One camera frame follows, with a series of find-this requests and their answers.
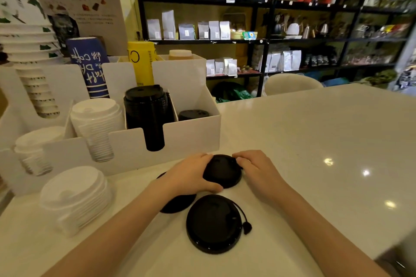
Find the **chair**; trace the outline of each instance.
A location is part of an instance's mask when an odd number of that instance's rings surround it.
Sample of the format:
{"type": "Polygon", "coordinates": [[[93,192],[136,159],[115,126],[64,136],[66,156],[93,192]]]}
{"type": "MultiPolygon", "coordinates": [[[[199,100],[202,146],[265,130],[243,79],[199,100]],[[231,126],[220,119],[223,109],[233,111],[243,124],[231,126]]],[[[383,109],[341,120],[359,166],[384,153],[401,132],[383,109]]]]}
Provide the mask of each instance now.
{"type": "Polygon", "coordinates": [[[277,74],[267,80],[264,90],[267,95],[305,91],[323,88],[323,85],[310,77],[296,74],[277,74]]]}

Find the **shelving unit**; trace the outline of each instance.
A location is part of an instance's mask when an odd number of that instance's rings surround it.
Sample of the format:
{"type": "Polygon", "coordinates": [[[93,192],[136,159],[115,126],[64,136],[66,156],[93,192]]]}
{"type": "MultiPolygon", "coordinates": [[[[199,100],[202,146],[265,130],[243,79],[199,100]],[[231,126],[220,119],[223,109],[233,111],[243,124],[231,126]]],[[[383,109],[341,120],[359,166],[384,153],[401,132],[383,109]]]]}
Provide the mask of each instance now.
{"type": "MultiPolygon", "coordinates": [[[[158,40],[153,41],[155,44],[158,45],[185,45],[185,44],[248,44],[247,50],[247,64],[251,64],[252,61],[252,54],[254,44],[264,45],[263,48],[263,60],[261,63],[261,70],[260,72],[253,72],[253,73],[239,73],[237,75],[238,78],[241,77],[259,77],[259,87],[257,90],[257,96],[261,96],[261,91],[263,87],[263,79],[265,75],[272,75],[280,72],[268,72],[265,73],[266,68],[266,60],[267,54],[269,51],[269,44],[273,43],[288,43],[288,44],[319,44],[319,43],[331,43],[331,42],[342,42],[344,46],[341,50],[340,57],[338,59],[338,65],[336,66],[324,66],[322,68],[304,68],[297,71],[291,71],[291,73],[300,73],[300,72],[309,72],[309,71],[316,71],[316,70],[343,70],[343,69],[359,69],[359,68],[391,68],[394,67],[395,63],[389,64],[374,64],[374,65],[344,65],[342,64],[343,59],[346,54],[346,50],[351,42],[377,42],[382,44],[383,42],[401,42],[400,49],[396,55],[394,61],[396,61],[397,57],[400,55],[405,42],[407,41],[407,37],[409,36],[413,26],[415,24],[415,14],[412,13],[407,9],[394,9],[394,8],[376,8],[376,7],[366,7],[363,6],[364,0],[360,0],[357,6],[350,7],[347,5],[341,5],[341,0],[336,0],[335,4],[316,4],[316,3],[304,3],[304,2],[297,2],[297,1],[282,1],[282,0],[138,0],[138,8],[140,11],[140,20],[142,26],[142,36],[144,40],[149,40],[148,30],[147,30],[147,22],[146,22],[146,12],[144,3],[145,2],[160,2],[160,3],[187,3],[187,4],[195,4],[195,5],[217,5],[217,6],[239,6],[239,7],[250,7],[252,8],[252,17],[251,17],[251,24],[250,24],[250,31],[255,31],[256,28],[256,21],[257,21],[257,11],[259,8],[267,8],[269,10],[267,15],[267,32],[266,38],[264,39],[257,39],[252,41],[246,40],[158,40]],[[350,30],[347,33],[347,37],[345,39],[330,39],[330,38],[311,38],[311,39],[272,39],[271,33],[273,31],[273,27],[275,25],[274,17],[275,17],[275,10],[282,9],[282,10],[301,10],[301,11],[325,11],[331,14],[331,17],[335,17],[336,13],[338,12],[349,12],[353,13],[354,17],[352,19],[350,30]],[[354,27],[356,26],[358,19],[362,13],[372,13],[372,14],[382,14],[388,15],[387,22],[391,22],[394,16],[403,15],[403,14],[411,14],[413,15],[412,24],[408,29],[408,35],[405,38],[352,38],[352,32],[354,27]]],[[[208,76],[207,80],[213,79],[230,79],[233,77],[229,77],[227,75],[216,75],[216,76],[208,76]]]]}

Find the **table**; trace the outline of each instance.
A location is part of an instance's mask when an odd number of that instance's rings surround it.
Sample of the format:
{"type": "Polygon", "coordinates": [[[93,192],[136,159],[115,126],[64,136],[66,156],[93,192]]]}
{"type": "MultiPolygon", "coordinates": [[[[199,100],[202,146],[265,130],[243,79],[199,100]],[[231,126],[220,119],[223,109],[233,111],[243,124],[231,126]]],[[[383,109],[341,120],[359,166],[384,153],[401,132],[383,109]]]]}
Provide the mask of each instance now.
{"type": "MultiPolygon", "coordinates": [[[[218,108],[217,153],[262,149],[284,179],[371,258],[416,227],[413,97],[343,85],[218,108]]],[[[110,177],[115,202],[72,238],[54,232],[39,215],[38,194],[14,198],[0,217],[0,276],[39,276],[173,164],[110,177]]],[[[322,276],[284,218],[245,181],[222,195],[238,203],[253,226],[235,248],[202,253],[186,235],[186,211],[159,214],[118,276],[322,276]]]]}

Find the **hand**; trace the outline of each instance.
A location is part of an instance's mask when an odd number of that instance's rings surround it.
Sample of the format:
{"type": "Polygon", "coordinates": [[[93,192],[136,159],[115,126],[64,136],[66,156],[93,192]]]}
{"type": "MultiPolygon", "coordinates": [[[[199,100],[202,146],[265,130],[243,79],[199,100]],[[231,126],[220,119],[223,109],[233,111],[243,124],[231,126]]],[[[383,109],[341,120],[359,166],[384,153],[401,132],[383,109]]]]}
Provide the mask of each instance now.
{"type": "Polygon", "coordinates": [[[212,154],[194,154],[175,164],[165,175],[163,180],[174,191],[175,196],[192,195],[198,192],[219,193],[223,187],[217,183],[208,182],[202,178],[205,168],[211,161],[212,154]]]}
{"type": "Polygon", "coordinates": [[[237,158],[247,178],[247,182],[261,195],[273,201],[276,192],[288,186],[280,176],[272,161],[261,150],[247,150],[232,155],[237,158]]]}

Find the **black plastic cup lid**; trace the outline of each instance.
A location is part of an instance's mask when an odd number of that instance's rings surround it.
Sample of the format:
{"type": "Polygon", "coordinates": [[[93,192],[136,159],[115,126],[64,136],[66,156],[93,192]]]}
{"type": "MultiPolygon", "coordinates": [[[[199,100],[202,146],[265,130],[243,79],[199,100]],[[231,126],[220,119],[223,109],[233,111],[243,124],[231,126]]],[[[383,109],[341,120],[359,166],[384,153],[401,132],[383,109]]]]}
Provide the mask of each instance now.
{"type": "Polygon", "coordinates": [[[194,195],[180,195],[170,200],[160,211],[161,213],[178,213],[188,208],[196,198],[194,195]]]}
{"type": "Polygon", "coordinates": [[[178,114],[179,121],[186,121],[188,119],[208,117],[209,113],[204,110],[186,110],[178,114]]]}
{"type": "Polygon", "coordinates": [[[158,100],[163,95],[164,91],[160,85],[146,85],[128,89],[124,98],[130,102],[146,103],[158,100]]]}
{"type": "Polygon", "coordinates": [[[230,188],[241,180],[241,167],[235,158],[226,154],[215,154],[208,162],[203,178],[220,184],[223,188],[230,188]]]}
{"type": "Polygon", "coordinates": [[[190,208],[186,232],[199,250],[221,254],[233,248],[241,236],[242,222],[236,206],[219,195],[203,196],[190,208]]]}

